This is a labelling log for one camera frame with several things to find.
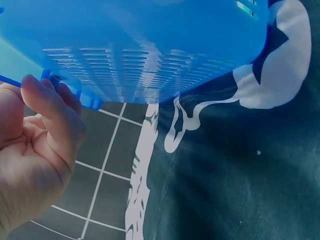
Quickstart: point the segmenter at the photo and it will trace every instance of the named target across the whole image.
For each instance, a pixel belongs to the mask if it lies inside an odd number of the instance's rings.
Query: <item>blue plastic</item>
[[[253,61],[267,18],[268,0],[0,0],[0,81],[159,103]]]

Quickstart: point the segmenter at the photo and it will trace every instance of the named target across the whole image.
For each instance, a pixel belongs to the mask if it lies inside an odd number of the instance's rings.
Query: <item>gray tile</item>
[[[123,117],[142,124],[145,119],[147,107],[148,105],[146,104],[128,103],[125,106]]]
[[[31,110],[29,107],[27,106],[24,106],[24,116],[27,117],[27,116],[34,116],[36,115],[36,112]]]
[[[70,240],[33,222],[27,222],[11,232],[7,240]]]
[[[90,222],[84,239],[126,240],[126,233],[124,231],[114,230],[112,228]]]
[[[122,102],[105,102],[102,104],[101,109],[119,115],[123,105]]]
[[[34,221],[47,228],[75,239],[81,236],[86,223],[86,221],[83,219],[72,216],[53,207],[50,207],[41,216],[36,217]]]
[[[70,184],[55,205],[87,217],[99,174],[99,171],[76,164]]]
[[[91,219],[124,229],[128,193],[129,181],[104,174]]]
[[[102,168],[117,118],[88,109],[83,109],[82,118],[87,126],[87,136],[77,153],[77,160]]]
[[[121,121],[105,170],[130,178],[141,127]]]

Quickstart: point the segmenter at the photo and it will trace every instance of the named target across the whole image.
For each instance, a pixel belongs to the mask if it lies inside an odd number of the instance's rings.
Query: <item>fabric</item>
[[[320,240],[320,0],[269,12],[252,64],[148,107],[126,240]]]

